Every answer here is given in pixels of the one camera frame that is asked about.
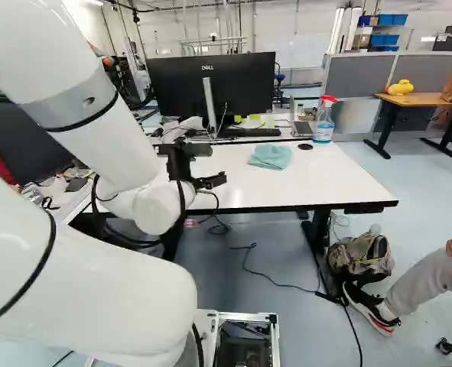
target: gray office partition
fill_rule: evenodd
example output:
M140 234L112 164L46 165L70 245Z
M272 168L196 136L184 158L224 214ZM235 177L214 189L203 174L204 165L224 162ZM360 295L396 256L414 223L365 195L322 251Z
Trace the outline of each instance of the gray office partition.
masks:
M395 54L332 56L324 94L337 98L369 97L383 92L392 71Z
M415 93L441 92L452 71L452 54L402 54L396 63L390 84L407 79Z

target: spray bottle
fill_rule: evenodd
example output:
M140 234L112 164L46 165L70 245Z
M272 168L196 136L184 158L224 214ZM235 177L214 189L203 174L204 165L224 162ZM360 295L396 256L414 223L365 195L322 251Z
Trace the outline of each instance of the spray bottle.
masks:
M316 131L313 141L315 143L329 143L333 137L334 122L331 118L331 106L338 102L333 96L321 96L320 108L317 113Z

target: yellow rubber duck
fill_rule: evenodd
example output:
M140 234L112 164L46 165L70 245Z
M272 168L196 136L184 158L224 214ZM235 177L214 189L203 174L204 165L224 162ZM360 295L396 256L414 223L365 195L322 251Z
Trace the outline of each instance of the yellow rubber duck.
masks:
M392 84L391 86L387 86L384 89L384 92L390 94L392 96L403 96L406 93L412 92L415 90L415 86L413 86L409 80L401 79L399 83Z

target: light blue towel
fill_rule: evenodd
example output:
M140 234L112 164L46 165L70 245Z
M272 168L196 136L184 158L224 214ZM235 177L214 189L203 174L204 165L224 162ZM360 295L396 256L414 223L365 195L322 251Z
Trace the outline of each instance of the light blue towel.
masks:
M292 151L289 147L277 147L272 144L258 145L248 164L281 171L287 167L291 156Z

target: sneaker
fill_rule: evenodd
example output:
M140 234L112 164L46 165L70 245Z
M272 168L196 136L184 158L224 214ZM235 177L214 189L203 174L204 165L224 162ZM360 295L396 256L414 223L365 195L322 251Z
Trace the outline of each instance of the sneaker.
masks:
M384 301L383 298L367 294L356 285L347 282L343 283L343 293L351 305L383 336L391 336L394 333L394 328L401 325L398 317L394 320L382 318L377 305Z

